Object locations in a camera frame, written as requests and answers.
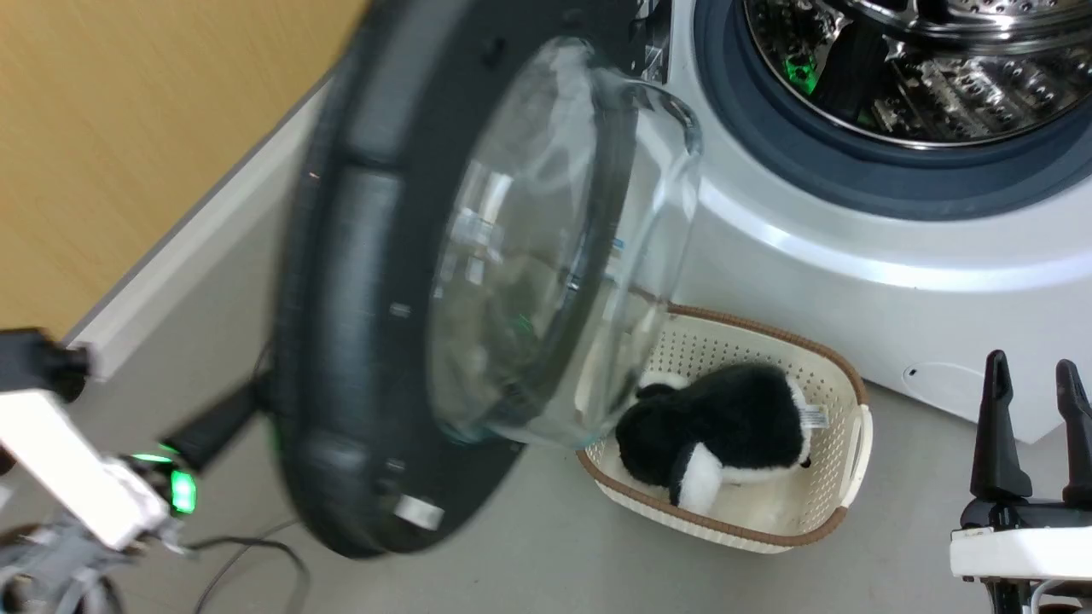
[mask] black cable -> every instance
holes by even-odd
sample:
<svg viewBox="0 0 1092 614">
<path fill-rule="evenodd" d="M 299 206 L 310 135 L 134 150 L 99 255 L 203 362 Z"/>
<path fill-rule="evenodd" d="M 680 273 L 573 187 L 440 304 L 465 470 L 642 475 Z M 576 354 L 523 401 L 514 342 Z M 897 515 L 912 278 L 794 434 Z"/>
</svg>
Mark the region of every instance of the black cable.
<svg viewBox="0 0 1092 614">
<path fill-rule="evenodd" d="M 202 592 L 201 597 L 198 599 L 198 603 L 193 607 L 193 614 L 201 614 L 202 612 L 204 612 L 205 606 L 209 604 L 209 599 L 212 597 L 212 593 L 216 590 L 216 586 L 224 578 L 227 571 L 236 563 L 238 563 L 240 558 L 242 558 L 242 555 L 247 554 L 247 552 L 250 551 L 250 548 L 252 547 L 268 547 L 268 548 L 278 550 L 285 553 L 292 559 L 293 565 L 296 566 L 298 580 L 296 581 L 295 590 L 293 590 L 292 600 L 288 602 L 288 607 L 285 611 L 289 613 L 302 612 L 304 603 L 307 601 L 307 593 L 310 590 L 311 574 L 307 569 L 307 565 L 304 564 L 302 559 L 299 558 L 299 556 L 296 554 L 295 551 L 293 551 L 290 547 L 288 547 L 282 542 L 275 542 L 266 539 L 270 535 L 276 533 L 277 531 L 287 529 L 288 527 L 292 527 L 293 524 L 296 524 L 298 522 L 299 522 L 298 520 L 288 520 L 282 522 L 271 529 L 263 531 L 256 538 L 233 538 L 233 536 L 211 538 L 209 540 L 198 542 L 193 545 L 186 546 L 194 552 L 207 550 L 224 544 L 240 544 L 244 546 L 239 548 L 239 551 L 236 552 L 234 555 L 232 555 L 232 558 L 228 558 L 227 563 L 225 563 L 216 572 L 216 575 L 213 576 L 212 581 L 209 582 L 209 586 L 205 587 L 204 592 Z"/>
</svg>

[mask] front-loading washing machine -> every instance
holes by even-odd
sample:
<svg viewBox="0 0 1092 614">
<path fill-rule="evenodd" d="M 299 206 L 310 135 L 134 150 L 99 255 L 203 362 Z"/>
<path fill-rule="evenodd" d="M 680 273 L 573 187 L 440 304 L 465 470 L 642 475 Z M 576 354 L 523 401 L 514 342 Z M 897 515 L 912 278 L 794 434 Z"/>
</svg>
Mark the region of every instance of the front-loading washing machine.
<svg viewBox="0 0 1092 614">
<path fill-rule="evenodd" d="M 1018 438 L 1060 424 L 1055 363 L 1092 363 L 1092 5 L 667 1 L 656 73 L 705 143 L 676 299 L 968 420 L 1000 347 Z"/>
</svg>

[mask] brown basket rim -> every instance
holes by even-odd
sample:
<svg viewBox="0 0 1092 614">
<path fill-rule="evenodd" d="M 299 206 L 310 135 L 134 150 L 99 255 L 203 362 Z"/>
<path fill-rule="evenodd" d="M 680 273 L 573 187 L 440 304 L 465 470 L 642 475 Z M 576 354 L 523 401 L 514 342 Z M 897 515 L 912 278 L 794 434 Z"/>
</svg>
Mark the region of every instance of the brown basket rim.
<svg viewBox="0 0 1092 614">
<path fill-rule="evenodd" d="M 719 322 L 722 324 L 728 324 L 736 328 L 746 329 L 752 332 L 757 332 L 759 334 L 764 334 L 767 336 L 779 339 L 786 343 L 792 343 L 793 345 L 796 345 L 797 347 L 802 347 L 809 352 L 815 352 L 816 354 L 819 354 L 820 356 L 830 359 L 830 362 L 834 363 L 834 365 L 836 365 L 838 368 L 840 368 L 842 373 L 844 373 L 846 377 L 850 378 L 850 382 L 853 385 L 853 391 L 857 397 L 858 404 L 868 404 L 868 393 L 865 390 L 865 382 L 864 380 L 860 379 L 860 375 L 857 374 L 857 370 L 853 368 L 853 366 L 850 364 L 848 361 L 846 361 L 838 352 L 834 352 L 833 350 L 827 347 L 826 345 L 821 345 L 809 339 L 805 339 L 797 334 L 783 331 L 779 328 L 767 326 L 761 322 L 756 322 L 753 320 L 748 320 L 745 318 L 737 318 L 735 316 L 729 316 L 727 314 L 721 314 L 719 311 L 713 311 L 711 309 L 700 309 L 698 307 L 672 305 L 668 308 L 668 312 L 677 316 L 699 318 L 702 320 L 709 320 L 712 322 Z M 687 511 L 685 509 L 679 509 L 673 505 L 661 501 L 660 499 L 656 499 L 654 497 L 645 495 L 644 493 L 641 493 L 640 491 L 627 486 L 626 484 L 622 484 L 621 482 L 618 482 L 614 477 L 610 477 L 609 475 L 600 471 L 600 468 L 596 467 L 594 462 L 592 462 L 592 459 L 589 458 L 587 452 L 585 450 L 580 450 L 579 452 L 577 452 L 577 457 L 580 459 L 580 464 L 584 467 L 584 471 L 591 474 L 591 476 L 595 479 L 596 482 L 598 482 L 603 486 L 606 486 L 607 488 L 610 488 L 612 491 L 615 491 L 616 493 L 625 497 L 642 503 L 664 513 L 674 516 L 679 520 L 684 520 L 686 522 L 690 522 L 692 524 L 697 524 L 705 529 L 711 529 L 720 533 L 725 533 L 736 538 L 741 538 L 744 540 L 750 540 L 752 542 L 761 542 L 764 544 L 783 546 L 783 547 L 796 547 L 796 546 L 814 544 L 815 542 L 818 542 L 819 540 L 834 532 L 834 529 L 838 529 L 838 527 L 845 519 L 846 508 L 844 506 L 839 506 L 834 508 L 834 511 L 830 515 L 830 518 L 828 518 L 827 521 L 823 522 L 820 527 L 802 535 L 792 535 L 792 536 L 774 535 L 772 533 L 764 533 L 762 531 L 745 529 L 743 527 L 728 524 L 727 522 L 721 522 L 720 520 L 714 520 L 712 518 L 700 516 L 691 511 Z"/>
</svg>

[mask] stuffed animal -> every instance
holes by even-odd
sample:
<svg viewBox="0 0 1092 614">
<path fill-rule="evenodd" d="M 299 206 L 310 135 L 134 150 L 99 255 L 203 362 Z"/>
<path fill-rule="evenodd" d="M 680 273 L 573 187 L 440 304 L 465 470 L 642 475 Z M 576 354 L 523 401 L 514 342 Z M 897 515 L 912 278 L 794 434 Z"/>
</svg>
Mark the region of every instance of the stuffed animal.
<svg viewBox="0 0 1092 614">
<path fill-rule="evenodd" d="M 810 467 L 804 420 L 815 411 L 796 380 L 772 365 L 732 365 L 689 385 L 650 373 L 615 435 L 636 480 L 707 515 L 723 482 L 752 484 Z"/>
</svg>

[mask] basket handle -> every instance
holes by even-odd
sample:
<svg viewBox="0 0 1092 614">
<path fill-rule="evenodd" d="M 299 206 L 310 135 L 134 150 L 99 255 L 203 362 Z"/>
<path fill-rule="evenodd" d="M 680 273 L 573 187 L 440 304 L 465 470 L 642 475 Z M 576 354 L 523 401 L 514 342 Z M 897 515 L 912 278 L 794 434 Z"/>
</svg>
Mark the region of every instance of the basket handle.
<svg viewBox="0 0 1092 614">
<path fill-rule="evenodd" d="M 848 484 L 843 486 L 845 495 L 842 496 L 840 507 L 850 507 L 857 498 L 860 484 L 865 481 L 865 471 L 868 470 L 868 460 L 873 456 L 873 413 L 868 411 L 868 405 L 860 405 L 860 416 L 857 418 L 857 445 L 850 450 L 853 460 L 848 473 Z"/>
</svg>

